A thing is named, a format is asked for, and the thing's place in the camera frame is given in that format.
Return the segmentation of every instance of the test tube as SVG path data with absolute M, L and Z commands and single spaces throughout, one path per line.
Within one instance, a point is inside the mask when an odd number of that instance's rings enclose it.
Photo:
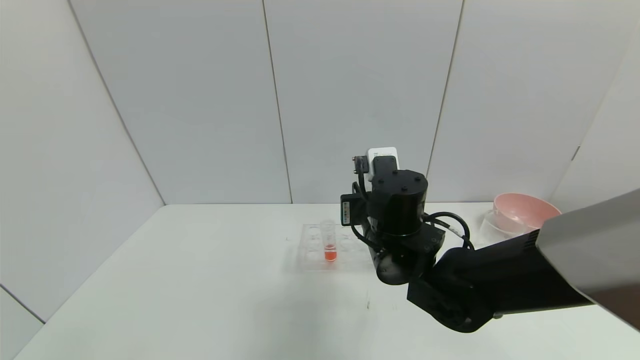
M 338 256 L 335 248 L 335 223 L 331 220 L 323 221 L 320 224 L 320 232 L 324 245 L 324 259 L 333 262 Z

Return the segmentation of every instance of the white table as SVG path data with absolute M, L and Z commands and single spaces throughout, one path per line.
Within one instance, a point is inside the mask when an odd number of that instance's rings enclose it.
M 428 204 L 479 226 L 487 203 Z M 19 354 L 27 359 L 638 359 L 597 306 L 508 315 L 472 334 L 365 273 L 299 273 L 302 224 L 338 205 L 160 209 Z M 445 249 L 460 240 L 447 235 Z

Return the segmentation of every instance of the pink bowl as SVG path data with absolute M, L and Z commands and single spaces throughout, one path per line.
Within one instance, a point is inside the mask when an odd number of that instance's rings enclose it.
M 493 208 L 500 212 L 496 224 L 505 231 L 509 231 L 514 219 L 535 230 L 542 227 L 546 220 L 561 214 L 548 202 L 523 193 L 502 193 L 493 200 Z

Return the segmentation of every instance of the white wall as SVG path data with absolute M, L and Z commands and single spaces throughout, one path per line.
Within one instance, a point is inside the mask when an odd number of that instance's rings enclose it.
M 1 6 L 0 281 L 48 319 L 163 203 L 67 2 Z
M 580 151 L 552 197 L 570 211 L 640 188 L 640 27 Z
M 0 360 L 13 359 L 42 323 L 0 289 Z
M 72 0 L 167 204 L 291 201 L 261 0 Z
M 293 202 L 337 202 L 351 157 L 426 172 L 461 0 L 266 0 Z
M 549 198 L 639 15 L 638 0 L 466 1 L 428 201 Z

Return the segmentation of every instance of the panel seam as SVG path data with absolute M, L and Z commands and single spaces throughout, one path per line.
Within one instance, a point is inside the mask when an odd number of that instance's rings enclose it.
M 38 319 L 39 322 L 42 323 L 42 325 L 46 324 L 47 322 L 44 321 L 41 317 L 38 316 L 38 314 L 36 314 L 33 310 L 31 310 L 27 305 L 25 305 L 22 301 L 20 301 L 20 299 L 18 299 L 15 294 L 13 294 L 12 292 L 9 291 L 9 289 L 6 288 L 5 285 L 0 284 L 0 289 L 4 290 L 4 292 L 6 292 L 7 294 L 9 294 L 9 296 L 11 296 L 11 298 L 13 300 L 15 300 L 20 306 L 22 306 L 29 314 L 31 314 L 31 316 L 33 316 L 34 318 Z
M 289 175 L 289 162 L 287 161 L 287 147 L 284 142 L 284 130 L 282 129 L 282 114 L 280 113 L 280 99 L 278 98 L 278 85 L 276 84 L 276 70 L 273 66 L 273 54 L 271 53 L 271 37 L 269 36 L 269 24 L 267 22 L 267 8 L 262 0 L 262 14 L 264 16 L 264 29 L 267 33 L 267 46 L 269 47 L 269 61 L 271 62 L 271 76 L 273 77 L 273 90 L 276 95 L 276 107 L 278 109 L 278 121 L 280 123 L 280 138 L 282 139 L 282 153 L 284 155 L 284 167 L 287 172 L 287 185 L 289 187 L 289 204 L 293 204 L 291 192 L 291 177 Z
M 444 90 L 442 92 L 442 100 L 440 101 L 440 112 L 438 113 L 438 122 L 436 123 L 436 130 L 433 132 L 433 141 L 431 142 L 431 152 L 429 153 L 429 163 L 427 164 L 426 177 L 429 178 L 429 170 L 431 170 L 431 160 L 433 159 L 433 152 L 436 148 L 436 139 L 438 138 L 438 129 L 440 128 L 440 119 L 442 118 L 442 109 L 444 108 L 444 101 L 447 97 L 447 89 L 449 87 L 449 78 L 451 77 L 451 68 L 453 67 L 453 58 L 456 54 L 456 46 L 458 45 L 458 35 L 460 34 L 460 26 L 462 24 L 462 13 L 465 9 L 465 0 L 462 0 L 460 4 L 460 16 L 458 17 L 458 27 L 456 28 L 456 36 L 453 39 L 453 48 L 451 49 L 451 59 L 449 60 L 449 70 L 447 71 L 447 79 L 444 82 Z
M 122 127 L 124 128 L 124 131 L 127 134 L 127 137 L 129 138 L 129 142 L 131 142 L 131 145 L 133 145 L 133 149 L 136 151 L 136 154 L 138 155 L 138 158 L 140 159 L 140 163 L 145 168 L 145 171 L 147 172 L 147 176 L 149 176 L 149 179 L 151 180 L 151 183 L 153 184 L 154 188 L 156 189 L 156 193 L 160 197 L 160 200 L 162 201 L 163 206 L 164 206 L 164 205 L 166 205 L 166 201 L 164 201 L 162 193 L 160 193 L 160 190 L 158 190 L 158 186 L 156 185 L 156 182 L 154 181 L 154 178 L 151 176 L 151 173 L 149 172 L 149 168 L 147 167 L 147 164 L 145 163 L 145 160 L 142 158 L 142 155 L 140 155 L 140 151 L 138 150 L 138 146 L 136 146 L 136 143 L 133 141 L 133 137 L 131 137 L 131 133 L 129 132 L 129 129 L 127 128 L 127 124 L 124 123 L 124 120 L 122 118 L 122 114 L 120 113 L 120 110 L 118 109 L 118 106 L 116 106 L 116 102 L 113 100 L 113 96 L 111 95 L 111 91 L 109 90 L 109 87 L 107 86 L 107 83 L 104 80 L 104 76 L 102 76 L 102 72 L 100 71 L 100 67 L 98 67 L 98 62 L 95 60 L 95 56 L 93 55 L 93 51 L 91 50 L 91 46 L 89 46 L 89 41 L 87 40 L 86 35 L 84 34 L 84 30 L 82 29 L 82 26 L 80 25 L 80 19 L 78 19 L 78 16 L 76 14 L 76 10 L 74 9 L 73 5 L 71 4 L 71 0 L 68 0 L 67 3 L 69 4 L 69 8 L 71 9 L 71 13 L 74 16 L 74 19 L 76 20 L 76 25 L 78 27 L 78 30 L 80 31 L 80 34 L 82 35 L 82 39 L 84 40 L 84 45 L 86 46 L 86 49 L 89 51 L 89 56 L 91 56 L 91 60 L 93 62 L 93 67 L 95 67 L 95 70 L 98 72 L 98 76 L 100 76 L 100 80 L 102 81 L 102 86 L 104 86 L 104 89 L 107 91 L 107 95 L 109 96 L 109 100 L 111 101 L 111 105 L 116 110 L 116 114 L 118 115 L 118 119 L 120 119 L 120 123 L 121 123 Z

